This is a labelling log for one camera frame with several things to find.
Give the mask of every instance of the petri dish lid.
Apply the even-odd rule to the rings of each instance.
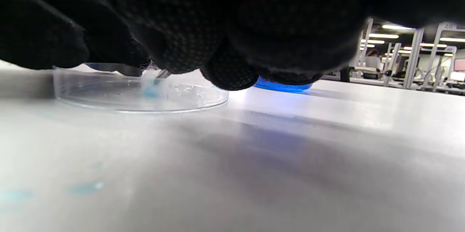
[[[159,69],[103,63],[55,68],[55,97],[77,106],[134,113],[199,111],[228,101],[228,92],[212,85],[199,71],[155,79],[159,73]]]

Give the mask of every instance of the blue stain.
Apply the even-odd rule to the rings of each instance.
[[[105,183],[101,181],[86,184],[78,184],[70,187],[70,189],[68,189],[68,192],[75,195],[88,195],[99,191],[104,187],[104,185]]]
[[[160,97],[162,86],[157,83],[147,84],[144,88],[144,97]]]
[[[32,197],[33,194],[25,190],[9,190],[0,192],[0,201],[20,201],[30,199]]]
[[[90,168],[94,170],[100,170],[103,168],[103,163],[102,162],[94,163],[90,166]]]
[[[21,209],[19,204],[15,204],[9,207],[0,207],[0,214],[12,214],[18,212]]]

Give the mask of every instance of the sign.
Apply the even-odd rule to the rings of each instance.
[[[455,53],[457,51],[457,47],[447,47],[444,49],[444,52],[452,52]]]
[[[442,29],[443,30],[455,30],[457,29],[457,24],[452,23],[452,22],[443,22],[441,23]]]

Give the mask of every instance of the gloved hand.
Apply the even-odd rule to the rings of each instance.
[[[104,0],[1,0],[0,58],[32,69],[83,62],[138,76],[150,59]]]

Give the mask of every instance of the ceiling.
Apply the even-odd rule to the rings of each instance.
[[[371,33],[379,33],[379,34],[391,34],[391,35],[398,35],[399,38],[391,39],[391,38],[370,38],[372,40],[383,40],[385,41],[384,44],[374,44],[375,49],[379,51],[379,53],[384,54],[387,52],[388,44],[392,43],[401,43],[402,47],[411,47],[414,30],[393,30],[393,29],[385,29],[382,28],[382,25],[391,24],[389,22],[375,19],[372,26]],[[423,43],[434,43],[434,38],[436,36],[438,24],[432,24],[425,26],[425,32],[423,35]],[[465,25],[457,25],[458,29],[465,29]],[[441,34],[441,37],[451,37],[451,38],[465,38],[465,32],[454,32],[454,31],[444,31]],[[460,42],[449,42],[449,41],[440,41],[440,44],[445,44],[448,46],[456,46],[457,49],[465,48],[465,43]],[[420,53],[429,54],[430,51],[421,51]]]

